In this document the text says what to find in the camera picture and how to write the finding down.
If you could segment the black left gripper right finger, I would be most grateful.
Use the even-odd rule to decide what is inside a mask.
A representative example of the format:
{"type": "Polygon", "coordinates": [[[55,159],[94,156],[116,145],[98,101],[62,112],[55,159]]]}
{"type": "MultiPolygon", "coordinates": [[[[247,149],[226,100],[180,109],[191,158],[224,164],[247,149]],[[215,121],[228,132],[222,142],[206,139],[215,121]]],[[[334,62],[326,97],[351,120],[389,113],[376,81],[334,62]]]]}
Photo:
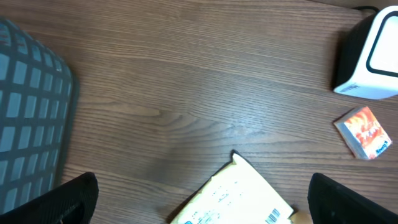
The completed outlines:
{"type": "Polygon", "coordinates": [[[321,173],[312,175],[307,198],[314,224],[397,224],[397,214],[321,173]]]}

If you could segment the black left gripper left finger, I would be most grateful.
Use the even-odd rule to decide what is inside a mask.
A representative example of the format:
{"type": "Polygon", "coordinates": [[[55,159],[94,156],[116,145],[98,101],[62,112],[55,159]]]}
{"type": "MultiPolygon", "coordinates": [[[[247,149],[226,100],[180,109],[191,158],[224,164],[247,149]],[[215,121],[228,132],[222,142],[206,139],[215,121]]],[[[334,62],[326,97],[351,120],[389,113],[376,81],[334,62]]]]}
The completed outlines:
{"type": "Polygon", "coordinates": [[[85,172],[1,215],[1,224],[88,224],[94,214],[98,195],[95,174],[85,172]]]}

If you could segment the white tube gold cap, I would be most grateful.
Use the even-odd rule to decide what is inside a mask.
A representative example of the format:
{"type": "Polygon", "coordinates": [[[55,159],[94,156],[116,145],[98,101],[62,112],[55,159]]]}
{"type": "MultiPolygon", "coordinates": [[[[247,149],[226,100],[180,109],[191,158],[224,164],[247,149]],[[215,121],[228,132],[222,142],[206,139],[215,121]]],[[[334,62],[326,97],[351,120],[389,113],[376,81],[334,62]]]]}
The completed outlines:
{"type": "Polygon", "coordinates": [[[292,224],[313,224],[311,215],[307,212],[297,212],[290,217],[292,224]]]}

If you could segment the orange tissue pack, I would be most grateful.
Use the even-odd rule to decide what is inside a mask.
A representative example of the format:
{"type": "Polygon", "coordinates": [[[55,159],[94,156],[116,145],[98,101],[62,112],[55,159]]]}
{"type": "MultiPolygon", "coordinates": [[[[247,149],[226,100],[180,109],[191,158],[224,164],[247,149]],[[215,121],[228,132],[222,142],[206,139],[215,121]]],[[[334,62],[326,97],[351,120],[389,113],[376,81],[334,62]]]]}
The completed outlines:
{"type": "Polygon", "coordinates": [[[357,159],[375,159],[392,144],[367,106],[352,109],[333,124],[357,159]]]}

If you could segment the cream wet wipes pack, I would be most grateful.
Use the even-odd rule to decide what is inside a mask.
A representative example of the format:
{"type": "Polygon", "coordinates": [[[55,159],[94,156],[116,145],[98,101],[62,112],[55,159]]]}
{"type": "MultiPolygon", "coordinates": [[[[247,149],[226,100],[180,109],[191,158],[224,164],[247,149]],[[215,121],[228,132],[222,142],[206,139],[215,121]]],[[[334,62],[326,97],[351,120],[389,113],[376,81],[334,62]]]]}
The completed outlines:
{"type": "Polygon", "coordinates": [[[180,224],[291,223],[293,208],[237,151],[171,221],[180,224]]]}

